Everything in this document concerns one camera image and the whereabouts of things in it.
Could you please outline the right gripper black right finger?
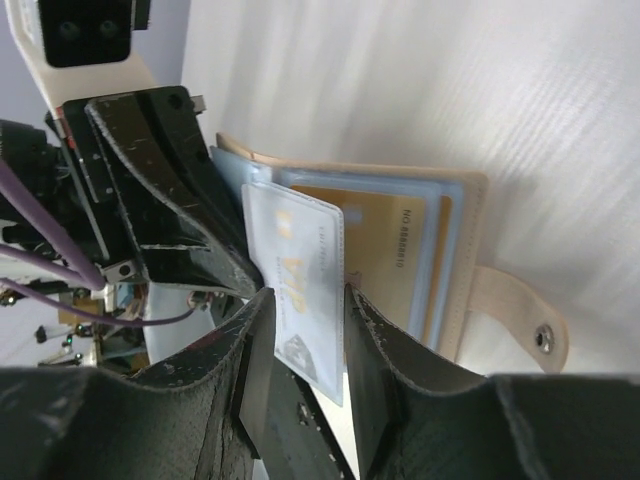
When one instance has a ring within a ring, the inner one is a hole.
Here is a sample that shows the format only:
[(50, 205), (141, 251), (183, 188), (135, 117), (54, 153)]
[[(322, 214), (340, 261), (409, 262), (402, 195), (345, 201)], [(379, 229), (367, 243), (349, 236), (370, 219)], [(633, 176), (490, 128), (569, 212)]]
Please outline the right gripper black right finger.
[(419, 344), (357, 289), (345, 347), (365, 479), (635, 479), (635, 377), (471, 372)]

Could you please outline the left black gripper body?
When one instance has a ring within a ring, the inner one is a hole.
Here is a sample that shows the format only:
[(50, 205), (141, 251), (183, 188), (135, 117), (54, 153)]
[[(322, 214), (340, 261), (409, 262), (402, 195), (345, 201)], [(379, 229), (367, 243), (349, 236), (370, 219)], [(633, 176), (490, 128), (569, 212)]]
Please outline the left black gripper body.
[[(142, 284), (107, 154), (86, 106), (84, 99), (65, 103), (59, 119), (45, 116), (44, 128), (2, 120), (1, 188), (23, 186), (105, 283)], [(1, 275), (45, 294), (87, 288), (81, 269), (33, 217), (31, 208), (1, 200)]]

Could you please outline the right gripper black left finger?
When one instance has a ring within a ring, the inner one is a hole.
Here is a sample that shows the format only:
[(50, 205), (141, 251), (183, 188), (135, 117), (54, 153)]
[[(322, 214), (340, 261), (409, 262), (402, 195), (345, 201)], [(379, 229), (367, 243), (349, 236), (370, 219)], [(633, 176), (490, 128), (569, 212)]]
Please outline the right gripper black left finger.
[(5, 479), (247, 479), (262, 439), (275, 296), (132, 378), (95, 367), (1, 372)]

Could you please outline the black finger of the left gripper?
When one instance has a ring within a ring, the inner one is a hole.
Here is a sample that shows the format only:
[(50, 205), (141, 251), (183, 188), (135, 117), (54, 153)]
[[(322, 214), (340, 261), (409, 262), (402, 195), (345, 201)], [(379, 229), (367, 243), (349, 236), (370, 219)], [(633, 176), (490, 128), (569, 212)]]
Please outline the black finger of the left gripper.
[(252, 297), (263, 285), (243, 221), (181, 86), (90, 100), (125, 226), (153, 283)]

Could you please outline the white VIP card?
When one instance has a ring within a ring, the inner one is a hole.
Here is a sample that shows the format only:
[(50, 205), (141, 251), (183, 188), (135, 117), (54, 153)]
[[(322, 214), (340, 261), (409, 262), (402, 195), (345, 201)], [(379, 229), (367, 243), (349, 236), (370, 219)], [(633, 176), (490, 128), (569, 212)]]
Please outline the white VIP card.
[(270, 182), (243, 185), (241, 200), (250, 259), (275, 292), (275, 356), (342, 405), (343, 214)]

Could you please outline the beige card holder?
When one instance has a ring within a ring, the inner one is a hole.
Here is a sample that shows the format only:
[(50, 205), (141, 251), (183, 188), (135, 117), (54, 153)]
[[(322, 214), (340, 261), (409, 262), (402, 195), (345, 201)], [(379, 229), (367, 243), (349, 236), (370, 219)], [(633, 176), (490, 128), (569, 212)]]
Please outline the beige card holder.
[(489, 315), (547, 373), (560, 372), (567, 359), (567, 325), (527, 284), (510, 274), (477, 263), (487, 177), (479, 172), (424, 167), (314, 164), (255, 152), (227, 134), (219, 134), (212, 151), (216, 167), (239, 196), (247, 183), (270, 182), (426, 197), (440, 188), (453, 199), (449, 236), (436, 294), (429, 339), (422, 343), (448, 360), (456, 360), (465, 319), (470, 312)]

